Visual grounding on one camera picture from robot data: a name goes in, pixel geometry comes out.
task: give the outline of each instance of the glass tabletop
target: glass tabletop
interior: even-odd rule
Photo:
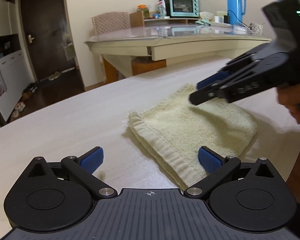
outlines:
[[[178,38],[192,35],[227,34],[227,35],[254,35],[247,28],[223,28],[208,25],[159,25],[151,27],[135,27],[119,31],[103,33],[90,37],[87,42],[120,41],[136,39]]]

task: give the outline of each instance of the brown door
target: brown door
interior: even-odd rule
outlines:
[[[63,0],[20,0],[23,28],[38,80],[75,67],[62,44],[69,42]]]

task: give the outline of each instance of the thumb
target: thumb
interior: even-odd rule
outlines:
[[[300,104],[300,84],[290,86],[284,89],[277,89],[278,102],[281,105],[299,105]]]

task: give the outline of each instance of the upper cabinet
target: upper cabinet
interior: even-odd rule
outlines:
[[[13,3],[8,2],[8,10],[9,10],[10,32],[11,34],[17,34],[18,26],[17,26],[16,6]]]
[[[0,36],[18,33],[15,5],[0,0]]]

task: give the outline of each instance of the door handle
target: door handle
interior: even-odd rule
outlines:
[[[31,36],[31,34],[28,35],[28,41],[29,44],[31,44],[33,42],[34,38]]]

